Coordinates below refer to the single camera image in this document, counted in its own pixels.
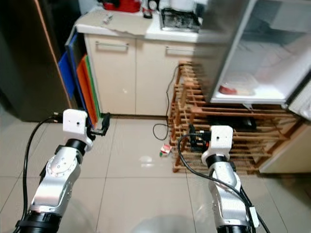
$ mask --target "wooden rack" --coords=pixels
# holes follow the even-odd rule
[[[262,163],[272,156],[279,145],[290,140],[290,136],[299,128],[303,120],[281,109],[279,105],[254,105],[253,107],[248,110],[241,104],[207,103],[191,63],[180,62],[169,116],[170,144],[174,154],[173,172],[185,169],[177,153],[178,138],[188,132],[189,124],[193,124],[196,130],[209,130],[208,117],[210,116],[255,119],[257,127],[252,132],[234,129],[230,159],[234,161],[238,171],[248,173],[258,171]],[[201,162],[201,153],[191,152],[187,139],[183,140],[181,149],[191,167],[207,171],[207,167]]]

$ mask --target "cabinet door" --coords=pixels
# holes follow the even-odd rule
[[[135,114],[135,39],[86,37],[102,111]]]
[[[191,60],[194,44],[137,40],[136,114],[164,116],[166,89],[180,60]],[[173,83],[169,90],[173,96]]]

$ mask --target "orange cutting board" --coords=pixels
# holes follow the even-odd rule
[[[81,60],[81,62],[79,63],[77,67],[77,76],[79,79],[79,84],[81,86],[84,100],[86,102],[86,108],[88,111],[88,115],[91,118],[93,127],[95,127],[97,123],[97,116],[96,116],[94,100],[92,98],[91,86],[90,86],[90,82],[88,79],[85,57],[86,55],[83,57],[83,59]]]

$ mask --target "countertop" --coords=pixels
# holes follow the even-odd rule
[[[93,17],[89,17],[87,22],[81,23],[82,20],[77,20],[76,22],[76,29],[79,33],[88,33],[88,34],[98,34],[98,35],[109,35],[109,36],[123,36],[123,37],[135,37],[135,38],[143,38],[143,39],[151,39],[151,40],[164,40],[164,41],[176,41],[176,42],[186,42],[186,43],[195,43],[198,39],[198,33],[193,32],[171,32],[171,31],[163,31],[160,28],[160,17],[158,13],[153,14],[152,19],[144,19],[142,17],[142,13],[135,13],[135,14],[129,14],[129,13],[123,13],[124,15],[136,15],[138,17],[141,17],[139,19],[143,20],[150,20],[151,23],[148,27],[148,29],[140,35],[134,35],[130,33],[120,32],[116,30],[108,29],[104,26],[102,23],[102,20],[104,16],[109,11],[106,11],[104,9],[96,9],[96,13],[90,12]],[[205,32],[208,36],[205,36],[207,38],[207,42],[210,43],[219,43],[221,40],[223,40],[223,35],[217,32],[209,31]]]

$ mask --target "electrical cable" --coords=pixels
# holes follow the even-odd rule
[[[169,107],[170,107],[170,98],[169,98],[169,89],[170,89],[170,86],[175,78],[175,75],[176,75],[176,71],[178,70],[178,68],[180,66],[183,66],[184,64],[179,64],[178,66],[175,67],[174,69],[174,73],[173,73],[173,76],[172,76],[172,79],[171,81],[169,82],[168,86],[167,86],[167,89],[166,89],[166,98],[167,98],[167,109],[166,109],[166,114],[165,114],[165,119],[166,119],[166,124],[161,124],[161,123],[158,123],[158,124],[155,124],[152,128],[152,133],[153,135],[155,136],[156,139],[160,140],[160,141],[164,141],[167,136],[169,135],[169,120],[168,120],[168,112],[169,112]],[[162,126],[165,126],[166,127],[166,134],[165,134],[165,137],[164,138],[159,138],[156,136],[155,134],[155,127],[158,126],[158,125],[162,125]]]
[[[25,155],[24,155],[24,169],[23,169],[23,214],[22,214],[22,217],[21,217],[21,220],[24,220],[26,215],[27,215],[27,209],[28,209],[28,194],[27,194],[27,169],[28,169],[28,158],[29,158],[29,151],[30,151],[30,145],[31,145],[31,142],[35,136],[35,133],[37,132],[37,130],[39,129],[39,127],[51,120],[51,119],[57,119],[56,115],[58,114],[55,114],[53,116],[50,116],[48,117],[47,119],[39,122],[36,127],[33,129],[29,139],[28,139],[28,143],[27,143],[27,146],[26,146],[26,151],[25,151]],[[18,233],[20,230],[20,227],[19,226],[16,226],[15,230],[13,231],[13,233]]]
[[[180,143],[182,142],[183,139],[189,137],[189,136],[201,136],[201,134],[199,133],[189,133],[189,134],[186,134],[186,135],[182,135],[178,141],[177,141],[177,150],[178,150],[178,155],[181,159],[181,161],[183,162],[183,164],[185,165],[185,167],[191,171],[193,174],[197,175],[197,176],[200,176],[200,177],[203,177],[203,178],[206,178],[208,180],[211,180],[211,181],[214,181],[214,182],[217,182],[217,183],[220,183],[226,187],[228,187],[229,189],[231,189],[234,193],[236,193],[238,195],[238,197],[244,202],[246,208],[249,208],[251,206],[253,206],[251,200],[248,198],[248,196],[246,195],[246,193],[244,192],[244,189],[243,187],[241,187],[241,191],[238,191],[235,187],[221,181],[221,180],[218,180],[216,178],[213,178],[211,176],[208,176],[208,175],[205,175],[201,172],[197,172],[195,171],[194,169],[192,169],[186,162],[184,156],[182,155],[181,153],[181,149],[180,149]],[[265,224],[265,222],[263,221],[263,219],[260,217],[259,213],[257,212],[257,215],[258,215],[258,219],[260,221],[260,223],[262,224],[262,226],[264,227],[264,229],[266,230],[267,233],[270,233],[267,225]]]

